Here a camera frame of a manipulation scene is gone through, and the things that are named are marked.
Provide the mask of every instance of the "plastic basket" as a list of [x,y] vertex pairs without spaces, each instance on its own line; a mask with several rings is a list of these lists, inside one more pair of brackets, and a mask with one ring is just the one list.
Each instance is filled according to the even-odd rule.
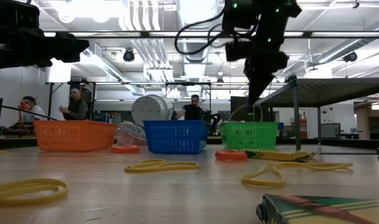
[[278,133],[276,122],[222,123],[221,138],[225,149],[274,150]]
[[144,121],[147,148],[154,153],[198,154],[207,145],[210,125],[203,120]]
[[113,145],[116,125],[95,121],[34,121],[40,150],[93,151]]

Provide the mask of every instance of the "camera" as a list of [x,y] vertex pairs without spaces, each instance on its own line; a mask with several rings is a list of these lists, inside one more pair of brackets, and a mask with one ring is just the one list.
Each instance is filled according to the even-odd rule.
[[132,62],[135,59],[133,49],[126,49],[123,59],[125,62]]

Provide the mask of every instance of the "table leg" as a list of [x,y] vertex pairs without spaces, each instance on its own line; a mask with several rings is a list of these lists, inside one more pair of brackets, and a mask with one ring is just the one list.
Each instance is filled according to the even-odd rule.
[[297,86],[293,87],[293,100],[294,100],[294,133],[296,137],[296,150],[301,150],[300,138],[300,117],[299,117],[299,102],[297,94]]
[[272,107],[269,108],[269,122],[275,122],[274,109]]
[[321,108],[318,107],[318,144],[321,144],[321,135],[322,135],[322,129],[321,129]]

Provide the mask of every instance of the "person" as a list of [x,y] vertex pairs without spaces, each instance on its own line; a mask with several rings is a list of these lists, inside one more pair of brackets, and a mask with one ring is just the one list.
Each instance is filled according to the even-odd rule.
[[[37,105],[34,97],[25,96],[25,97],[23,97],[22,101],[29,106],[28,111],[39,114],[39,115],[45,115],[44,110]],[[35,120],[42,121],[43,119],[44,119],[44,117],[37,116],[34,114],[30,114],[30,113],[23,113],[22,114],[22,122],[24,122],[24,123],[30,123],[30,122],[33,122]]]
[[72,100],[69,106],[59,107],[59,111],[63,113],[65,120],[84,120],[87,116],[88,106],[85,101],[80,99],[80,91],[76,88],[70,90],[70,97]]
[[185,115],[185,120],[196,120],[200,119],[199,113],[203,110],[199,107],[199,96],[192,95],[190,97],[192,104],[185,105],[180,112],[177,114],[177,119]]

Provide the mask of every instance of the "black shirt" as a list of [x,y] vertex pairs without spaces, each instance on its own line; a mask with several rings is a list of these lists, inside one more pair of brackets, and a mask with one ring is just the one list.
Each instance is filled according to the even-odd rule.
[[199,113],[202,111],[200,107],[194,105],[185,105],[183,109],[185,109],[185,120],[200,119]]

